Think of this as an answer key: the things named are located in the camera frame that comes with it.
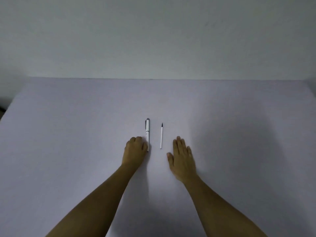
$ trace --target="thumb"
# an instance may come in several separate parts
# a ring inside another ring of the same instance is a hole
[[[169,167],[170,169],[172,169],[173,168],[173,155],[169,152],[167,153],[167,157],[168,157]]]

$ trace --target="right hand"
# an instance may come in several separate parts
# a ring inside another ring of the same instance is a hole
[[[173,140],[173,155],[167,153],[167,157],[170,170],[179,181],[185,184],[197,177],[191,148],[186,147],[184,139],[178,136]]]

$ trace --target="finger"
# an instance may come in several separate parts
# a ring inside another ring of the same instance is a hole
[[[188,154],[189,154],[189,156],[193,158],[193,155],[192,155],[192,151],[191,151],[190,146],[188,146],[188,147],[187,147],[187,150],[188,150]]]
[[[148,149],[148,144],[147,142],[144,142],[142,146],[142,150],[147,151],[147,149]]]
[[[179,154],[183,154],[183,147],[182,147],[182,144],[181,144],[181,138],[179,136],[177,136],[177,146],[178,146],[178,149],[179,149]]]
[[[173,140],[173,154],[174,154],[175,156],[179,155],[177,140]]]
[[[167,153],[167,157],[168,157],[169,167],[170,169],[172,169],[173,168],[173,155],[171,153]]]
[[[188,150],[186,149],[186,145],[185,145],[184,139],[181,139],[181,144],[182,144],[183,152],[184,152],[185,154],[187,154],[187,153],[188,153]]]
[[[136,142],[141,142],[142,140],[143,140],[143,138],[140,137],[140,136],[137,136],[136,139],[135,139]]]

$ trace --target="left hand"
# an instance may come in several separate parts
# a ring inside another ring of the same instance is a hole
[[[132,137],[124,150],[122,165],[131,165],[138,169],[147,153],[147,142],[143,142],[140,136]]]

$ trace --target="white pen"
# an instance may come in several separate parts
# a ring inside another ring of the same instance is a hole
[[[163,130],[163,123],[161,124],[160,149],[162,148],[162,130]]]
[[[146,127],[146,141],[148,144],[147,152],[149,151],[149,118],[145,121],[145,127]]]

